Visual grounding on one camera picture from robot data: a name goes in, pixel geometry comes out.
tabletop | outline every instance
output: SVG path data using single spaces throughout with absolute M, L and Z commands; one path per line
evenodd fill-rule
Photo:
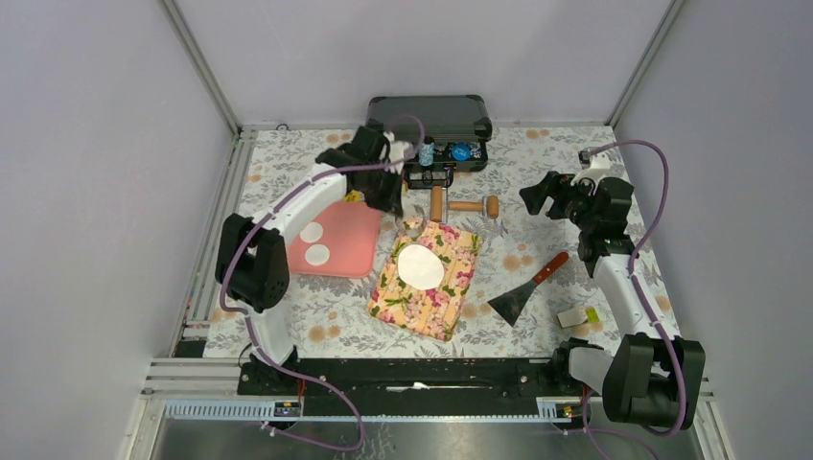
M 239 213 L 250 216 L 265 209 L 290 189 L 328 147 L 348 142 L 353 130 L 314 129 L 261 131 L 251 156 Z M 579 230 L 567 220 L 530 216 L 519 190 L 538 183 L 550 170 L 581 170 L 578 151 L 611 143 L 606 126 L 496 128 L 487 144 L 489 162 L 481 172 L 454 177 L 449 200 L 499 197 L 500 214 L 490 219 L 477 213 L 449 212 L 448 224 L 476 233 L 483 246 L 475 277 L 452 340 L 441 342 L 397 329 L 371 317 L 366 310 L 396 237 L 395 219 L 383 216 L 373 271 L 362 279 L 291 275 L 282 302 L 290 303 L 289 331 L 300 357 L 549 357 L 571 336 L 615 352 L 620 333 L 604 295 L 578 261 Z M 611 175 L 628 179 L 617 149 L 609 152 Z M 417 204 L 429 209 L 430 193 L 409 190 L 405 210 Z M 638 203 L 633 200 L 627 231 L 637 242 L 644 233 Z M 570 261 L 539 285 L 511 328 L 487 301 L 529 280 L 557 253 Z M 651 246 L 640 253 L 644 274 L 666 320 L 677 327 L 661 272 Z M 562 330 L 559 312 L 593 307 L 598 323 Z M 215 306 L 204 357 L 237 357 L 248 344 L 244 318 Z

red brown handle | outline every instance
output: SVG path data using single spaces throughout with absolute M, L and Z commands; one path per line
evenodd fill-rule
M 539 273 L 534 275 L 533 280 L 536 284 L 540 284 L 542 281 L 546 280 L 548 276 L 553 274 L 560 266 L 564 265 L 565 262 L 568 261 L 568 253 L 567 252 L 560 252 L 556 255 L 547 265 L 543 266 Z

pink tray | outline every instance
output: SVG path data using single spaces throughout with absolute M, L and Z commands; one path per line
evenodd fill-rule
M 364 278 L 373 269 L 381 215 L 380 211 L 359 202 L 340 201 L 330 205 L 314 219 L 322 226 L 322 237 L 304 242 L 297 236 L 288 247 L 290 272 Z M 305 251 L 314 244 L 324 244 L 330 250 L 325 264 L 311 265 L 305 261 Z

metal scraper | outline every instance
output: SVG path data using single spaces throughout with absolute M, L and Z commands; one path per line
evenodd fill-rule
M 543 266 L 539 273 L 534 275 L 530 281 L 520 287 L 515 287 L 508 292 L 505 292 L 500 297 L 495 297 L 488 301 L 491 306 L 500 316 L 502 316 L 508 324 L 513 328 L 517 324 L 517 318 L 525 308 L 531 294 L 542 281 L 546 280 L 557 268 L 564 265 L 568 261 L 568 253 L 560 252 L 556 255 L 547 265 Z

wooden mallet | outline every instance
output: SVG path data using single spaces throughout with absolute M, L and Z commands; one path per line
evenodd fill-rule
M 499 200 L 496 196 L 484 196 L 481 201 L 450 201 L 450 211 L 477 211 L 483 216 L 495 219 L 499 216 Z

